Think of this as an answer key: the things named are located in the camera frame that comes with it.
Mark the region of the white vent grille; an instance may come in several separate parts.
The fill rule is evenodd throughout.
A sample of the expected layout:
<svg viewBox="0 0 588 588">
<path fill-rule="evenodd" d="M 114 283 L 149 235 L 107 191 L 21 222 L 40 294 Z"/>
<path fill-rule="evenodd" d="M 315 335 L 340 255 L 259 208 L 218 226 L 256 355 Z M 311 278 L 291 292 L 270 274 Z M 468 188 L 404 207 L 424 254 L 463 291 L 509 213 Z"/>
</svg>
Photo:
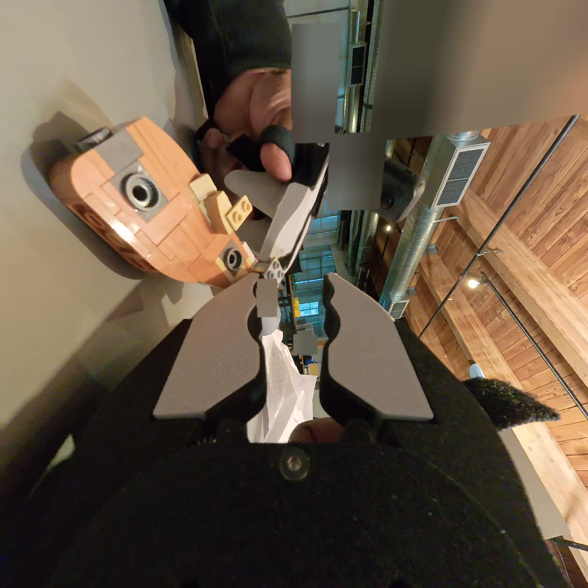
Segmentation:
<svg viewBox="0 0 588 588">
<path fill-rule="evenodd" d="M 432 209 L 459 205 L 489 147 L 484 137 L 471 142 L 443 139 L 428 183 Z"/>
</svg>

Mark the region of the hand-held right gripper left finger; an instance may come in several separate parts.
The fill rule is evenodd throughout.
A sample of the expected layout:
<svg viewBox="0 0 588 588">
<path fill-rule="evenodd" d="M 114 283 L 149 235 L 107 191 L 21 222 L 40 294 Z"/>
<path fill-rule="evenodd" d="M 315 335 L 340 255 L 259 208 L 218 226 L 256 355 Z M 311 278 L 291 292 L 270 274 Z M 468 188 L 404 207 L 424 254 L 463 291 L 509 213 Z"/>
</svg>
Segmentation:
<svg viewBox="0 0 588 588">
<path fill-rule="evenodd" d="M 266 403 L 261 320 L 252 273 L 210 299 L 194 315 L 153 410 L 158 420 L 249 422 Z"/>
</svg>

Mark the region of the person's left forearm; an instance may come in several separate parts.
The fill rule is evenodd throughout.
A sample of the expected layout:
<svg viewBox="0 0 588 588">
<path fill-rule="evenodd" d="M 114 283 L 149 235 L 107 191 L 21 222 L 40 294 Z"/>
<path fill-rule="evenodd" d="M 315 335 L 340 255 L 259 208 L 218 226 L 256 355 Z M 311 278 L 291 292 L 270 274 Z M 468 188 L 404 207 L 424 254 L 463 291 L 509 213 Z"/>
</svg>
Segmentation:
<svg viewBox="0 0 588 588">
<path fill-rule="evenodd" d="M 292 34 L 282 1 L 165 1 L 194 46 L 207 112 L 232 81 L 254 70 L 289 70 Z"/>
</svg>

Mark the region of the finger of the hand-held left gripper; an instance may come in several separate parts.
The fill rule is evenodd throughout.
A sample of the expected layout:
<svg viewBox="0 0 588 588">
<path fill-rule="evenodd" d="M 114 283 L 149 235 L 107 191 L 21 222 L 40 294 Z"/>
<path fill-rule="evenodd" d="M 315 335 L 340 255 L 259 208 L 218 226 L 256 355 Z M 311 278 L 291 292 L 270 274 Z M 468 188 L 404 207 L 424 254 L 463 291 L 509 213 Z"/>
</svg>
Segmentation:
<svg viewBox="0 0 588 588">
<path fill-rule="evenodd" d="M 317 187 L 289 184 L 258 256 L 257 270 L 261 275 L 272 258 L 280 259 L 285 273 L 290 269 L 309 230 L 317 198 Z"/>
</svg>

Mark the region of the orange brick ship model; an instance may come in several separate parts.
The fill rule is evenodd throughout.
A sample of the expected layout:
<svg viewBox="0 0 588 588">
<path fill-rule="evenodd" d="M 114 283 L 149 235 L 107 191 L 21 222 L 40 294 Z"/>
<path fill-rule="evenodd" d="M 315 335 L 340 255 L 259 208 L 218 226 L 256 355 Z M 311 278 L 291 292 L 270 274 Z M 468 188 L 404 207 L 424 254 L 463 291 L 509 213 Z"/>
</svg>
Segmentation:
<svg viewBox="0 0 588 588">
<path fill-rule="evenodd" d="M 148 118 L 101 128 L 49 171 L 55 196 L 131 265 L 183 283 L 227 288 L 257 259 L 237 230 L 252 213 L 234 203 Z"/>
</svg>

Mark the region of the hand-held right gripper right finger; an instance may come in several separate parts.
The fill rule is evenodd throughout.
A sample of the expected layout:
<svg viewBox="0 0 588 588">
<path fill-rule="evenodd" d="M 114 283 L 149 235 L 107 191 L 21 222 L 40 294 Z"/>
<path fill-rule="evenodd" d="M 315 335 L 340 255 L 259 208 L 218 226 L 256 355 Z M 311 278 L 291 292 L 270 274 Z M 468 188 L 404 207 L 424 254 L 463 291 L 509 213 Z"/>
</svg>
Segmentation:
<svg viewBox="0 0 588 588">
<path fill-rule="evenodd" d="M 336 273 L 323 280 L 319 400 L 338 423 L 429 422 L 433 411 L 393 317 Z"/>
</svg>

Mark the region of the crumpled white paper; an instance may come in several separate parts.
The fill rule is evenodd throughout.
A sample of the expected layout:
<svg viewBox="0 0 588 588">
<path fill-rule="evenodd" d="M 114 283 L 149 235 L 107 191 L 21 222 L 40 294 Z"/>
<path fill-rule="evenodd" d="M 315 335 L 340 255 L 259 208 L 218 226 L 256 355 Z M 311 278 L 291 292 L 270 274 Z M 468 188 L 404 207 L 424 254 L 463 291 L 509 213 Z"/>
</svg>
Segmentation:
<svg viewBox="0 0 588 588">
<path fill-rule="evenodd" d="M 247 424 L 254 443 L 286 443 L 299 424 L 313 418 L 317 377 L 298 372 L 282 338 L 280 330 L 262 337 L 268 389 L 262 411 Z"/>
</svg>

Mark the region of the silver ventilation duct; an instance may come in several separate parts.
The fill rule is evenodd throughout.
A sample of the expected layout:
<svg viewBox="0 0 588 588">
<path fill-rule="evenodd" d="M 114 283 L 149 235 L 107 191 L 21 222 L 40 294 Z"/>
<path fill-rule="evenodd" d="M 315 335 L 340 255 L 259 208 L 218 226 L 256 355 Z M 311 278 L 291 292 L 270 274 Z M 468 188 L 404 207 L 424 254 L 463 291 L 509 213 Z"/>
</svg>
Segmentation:
<svg viewBox="0 0 588 588">
<path fill-rule="evenodd" d="M 431 235 L 436 225 L 440 222 L 440 217 L 444 210 L 444 208 L 431 208 L 432 190 L 428 187 L 441 143 L 444 138 L 449 138 L 455 142 L 471 142 L 478 137 L 482 138 L 479 130 L 470 130 L 436 136 L 431 143 L 422 172 L 424 191 L 416 207 L 406 217 L 379 301 L 380 305 L 385 308 L 393 319 L 400 319 L 406 310 L 409 303 L 407 295 L 409 283 L 415 274 L 425 249 L 429 245 Z"/>
</svg>

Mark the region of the grey desk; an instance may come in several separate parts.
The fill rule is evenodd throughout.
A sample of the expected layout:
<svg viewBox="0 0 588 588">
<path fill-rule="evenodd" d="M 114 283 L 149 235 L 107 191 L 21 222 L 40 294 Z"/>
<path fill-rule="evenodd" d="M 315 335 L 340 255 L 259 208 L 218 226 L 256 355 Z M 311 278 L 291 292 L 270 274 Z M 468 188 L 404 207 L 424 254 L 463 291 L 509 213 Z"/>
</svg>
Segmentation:
<svg viewBox="0 0 588 588">
<path fill-rule="evenodd" d="M 205 119 L 163 1 L 1 1 L 1 514 L 218 289 L 143 275 L 66 209 L 50 166 L 143 115 L 187 149 Z"/>
</svg>

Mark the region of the person's left hand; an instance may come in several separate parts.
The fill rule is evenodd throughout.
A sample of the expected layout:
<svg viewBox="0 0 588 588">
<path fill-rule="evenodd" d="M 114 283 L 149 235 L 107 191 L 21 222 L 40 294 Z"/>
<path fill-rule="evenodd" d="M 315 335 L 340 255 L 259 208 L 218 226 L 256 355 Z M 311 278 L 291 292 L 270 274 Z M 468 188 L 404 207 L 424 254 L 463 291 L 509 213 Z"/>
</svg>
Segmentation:
<svg viewBox="0 0 588 588">
<path fill-rule="evenodd" d="M 202 165 L 218 188 L 224 177 L 243 165 L 226 150 L 241 135 L 257 139 L 269 126 L 293 129 L 291 70 L 262 68 L 248 70 L 228 85 L 217 101 L 216 128 L 207 131 L 200 143 Z"/>
</svg>

